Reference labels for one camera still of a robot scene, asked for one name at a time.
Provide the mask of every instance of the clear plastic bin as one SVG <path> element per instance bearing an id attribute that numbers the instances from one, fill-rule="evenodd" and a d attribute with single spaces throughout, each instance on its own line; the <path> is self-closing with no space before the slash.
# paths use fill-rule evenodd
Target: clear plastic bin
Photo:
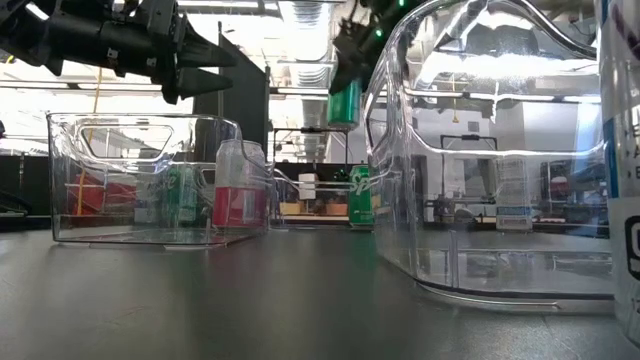
<path id="1" fill-rule="evenodd" d="M 350 182 L 294 181 L 274 170 L 276 189 L 272 225 L 348 226 Z"/>
<path id="2" fill-rule="evenodd" d="M 270 167 L 264 154 L 256 161 L 255 146 L 245 152 L 232 121 L 50 114 L 48 123 L 56 241 L 211 245 L 268 228 Z M 225 144 L 233 144 L 235 152 L 222 151 Z M 225 171 L 226 196 L 217 191 L 217 162 L 241 168 Z M 250 199 L 230 184 L 251 187 L 251 195 L 264 199 Z"/>
<path id="3" fill-rule="evenodd" d="M 405 17 L 364 99 L 379 253 L 458 293 L 611 299 L 595 55 L 524 0 Z"/>

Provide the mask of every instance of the plastic bottle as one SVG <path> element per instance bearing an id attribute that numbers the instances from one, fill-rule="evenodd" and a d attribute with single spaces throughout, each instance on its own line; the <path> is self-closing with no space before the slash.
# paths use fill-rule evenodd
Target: plastic bottle
<path id="1" fill-rule="evenodd" d="M 596 0 L 616 317 L 640 344 L 640 2 Z"/>

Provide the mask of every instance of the robotic arm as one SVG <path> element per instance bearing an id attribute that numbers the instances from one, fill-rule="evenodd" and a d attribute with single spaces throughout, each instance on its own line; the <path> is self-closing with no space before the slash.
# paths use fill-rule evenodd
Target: robotic arm
<path id="1" fill-rule="evenodd" d="M 342 19 L 340 33 L 333 40 L 338 54 L 338 69 L 329 88 L 331 95 L 344 90 L 360 79 L 363 91 L 378 62 L 378 58 L 396 24 L 424 0 L 357 0 L 349 18 Z M 371 10 L 369 24 L 353 21 L 358 5 Z"/>
<path id="2" fill-rule="evenodd" d="M 176 0 L 0 0 L 0 48 L 54 75 L 63 60 L 133 73 L 162 85 L 166 102 L 232 86 L 198 69 L 235 59 L 198 35 Z"/>

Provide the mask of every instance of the black label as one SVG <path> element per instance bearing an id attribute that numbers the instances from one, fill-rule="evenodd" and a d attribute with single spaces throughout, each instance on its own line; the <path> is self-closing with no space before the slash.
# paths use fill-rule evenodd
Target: black label
<path id="1" fill-rule="evenodd" d="M 640 280 L 640 216 L 632 216 L 624 223 L 629 273 Z"/>

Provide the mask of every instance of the gray table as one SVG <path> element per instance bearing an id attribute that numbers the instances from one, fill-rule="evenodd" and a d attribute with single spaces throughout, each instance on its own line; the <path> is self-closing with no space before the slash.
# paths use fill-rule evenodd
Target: gray table
<path id="1" fill-rule="evenodd" d="M 640 359 L 610 317 L 456 308 L 371 235 L 273 231 L 214 251 L 0 234 L 0 359 Z"/>

